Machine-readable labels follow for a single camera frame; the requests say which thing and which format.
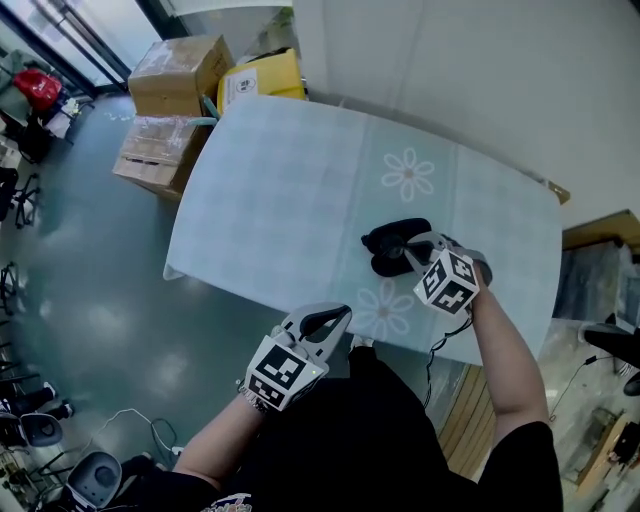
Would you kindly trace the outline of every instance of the black shirt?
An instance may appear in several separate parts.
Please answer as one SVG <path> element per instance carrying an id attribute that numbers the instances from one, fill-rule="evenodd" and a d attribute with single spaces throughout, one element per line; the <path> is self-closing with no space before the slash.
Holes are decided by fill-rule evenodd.
<path id="1" fill-rule="evenodd" d="M 325 379 L 267 419 L 224 494 L 196 477 L 165 473 L 140 505 L 183 512 L 223 511 L 225 505 L 237 512 L 469 510 L 482 504 L 491 510 L 562 510 L 547 425 L 511 432 L 476 484 L 449 471 L 422 404 L 397 391 L 384 383 Z"/>

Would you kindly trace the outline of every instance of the red bag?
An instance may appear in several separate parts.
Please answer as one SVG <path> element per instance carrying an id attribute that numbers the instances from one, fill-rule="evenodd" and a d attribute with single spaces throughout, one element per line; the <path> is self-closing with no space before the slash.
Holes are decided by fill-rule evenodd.
<path id="1" fill-rule="evenodd" d="M 15 85 L 27 98 L 34 110 L 49 110 L 58 99 L 62 84 L 57 78 L 38 69 L 20 71 L 13 78 Z"/>

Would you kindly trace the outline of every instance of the wristwatch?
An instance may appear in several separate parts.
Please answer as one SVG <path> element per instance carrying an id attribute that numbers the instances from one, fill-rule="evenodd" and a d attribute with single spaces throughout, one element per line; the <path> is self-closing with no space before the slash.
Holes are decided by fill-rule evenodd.
<path id="1" fill-rule="evenodd" d="M 243 395 L 256 411 L 267 414 L 271 410 L 271 407 L 265 404 L 253 391 L 244 387 L 244 384 L 238 387 L 238 393 Z"/>

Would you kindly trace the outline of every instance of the forearm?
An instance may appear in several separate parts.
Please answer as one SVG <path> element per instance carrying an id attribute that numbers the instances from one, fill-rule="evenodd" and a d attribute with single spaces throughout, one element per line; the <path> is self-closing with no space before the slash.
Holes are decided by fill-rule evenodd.
<path id="1" fill-rule="evenodd" d="M 240 458 L 264 421 L 244 396 L 238 395 L 189 441 L 174 471 L 197 476 L 221 490 L 238 469 Z"/>
<path id="2" fill-rule="evenodd" d="M 484 286 L 474 299 L 473 314 L 489 394 L 498 419 L 497 440 L 521 424 L 548 421 L 538 365 L 516 327 Z"/>

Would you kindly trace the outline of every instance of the green floor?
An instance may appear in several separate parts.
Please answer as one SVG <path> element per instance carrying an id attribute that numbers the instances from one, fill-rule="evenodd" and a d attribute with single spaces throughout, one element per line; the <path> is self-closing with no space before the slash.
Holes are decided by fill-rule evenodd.
<path id="1" fill-rule="evenodd" d="M 284 317 L 190 278 L 163 280 L 177 205 L 111 174 L 132 115 L 127 97 L 85 110 L 75 145 L 57 142 L 35 168 L 43 190 L 35 226 L 17 231 L 10 217 L 0 229 L 0 263 L 19 267 L 12 341 L 78 411 L 64 422 L 66 446 L 130 407 L 169 420 L 184 445 L 234 396 L 262 336 Z M 335 375 L 346 375 L 347 341 L 332 358 Z M 379 353 L 423 396 L 425 356 L 391 346 Z M 438 361 L 435 416 L 455 384 L 445 377 L 460 366 Z M 97 441 L 119 458 L 153 449 L 149 426 L 133 415 Z"/>

